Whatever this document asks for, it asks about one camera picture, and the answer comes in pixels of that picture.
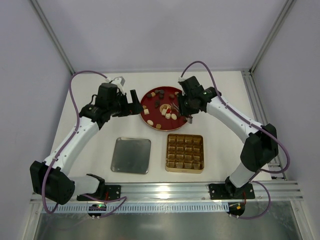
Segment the metal tongs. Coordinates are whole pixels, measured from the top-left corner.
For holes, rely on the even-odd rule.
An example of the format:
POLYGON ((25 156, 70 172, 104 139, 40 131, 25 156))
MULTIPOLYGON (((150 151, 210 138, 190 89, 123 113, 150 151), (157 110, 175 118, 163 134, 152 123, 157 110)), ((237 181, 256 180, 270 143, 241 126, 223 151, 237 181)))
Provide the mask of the metal tongs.
POLYGON ((177 112, 177 116, 183 118, 183 120, 188 123, 188 124, 192 124, 193 123, 193 117, 192 117, 192 113, 185 107, 180 107, 178 106, 176 103, 174 103, 173 101, 170 102, 170 106, 177 108, 175 110, 177 112))

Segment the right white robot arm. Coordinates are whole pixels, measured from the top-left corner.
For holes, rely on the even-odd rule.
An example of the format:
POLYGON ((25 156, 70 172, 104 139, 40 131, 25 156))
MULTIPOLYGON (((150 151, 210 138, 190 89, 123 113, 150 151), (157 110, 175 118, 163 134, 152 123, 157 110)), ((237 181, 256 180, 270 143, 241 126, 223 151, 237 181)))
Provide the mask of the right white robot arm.
POLYGON ((230 198, 241 197, 250 180, 279 154, 277 130, 262 125, 232 108, 214 87, 204 88, 195 76, 179 78, 182 93, 177 95, 179 113, 184 117, 207 113, 228 127, 242 142, 240 164, 228 176, 224 191, 230 198))

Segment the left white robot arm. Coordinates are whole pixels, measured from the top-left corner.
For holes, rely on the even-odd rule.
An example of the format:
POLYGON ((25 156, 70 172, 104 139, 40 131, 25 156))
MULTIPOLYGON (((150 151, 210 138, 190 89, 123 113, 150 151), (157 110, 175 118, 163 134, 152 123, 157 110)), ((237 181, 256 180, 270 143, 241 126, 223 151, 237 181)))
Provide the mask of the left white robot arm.
POLYGON ((143 107, 134 89, 130 91, 132 102, 113 83, 102 83, 93 104, 85 105, 76 112, 76 124, 59 147, 42 162, 30 166, 33 191, 43 200, 49 199, 58 205, 66 204, 73 196, 84 195, 88 199, 102 199, 105 180, 94 174, 83 177, 68 177, 79 154, 111 117, 138 115, 143 107))

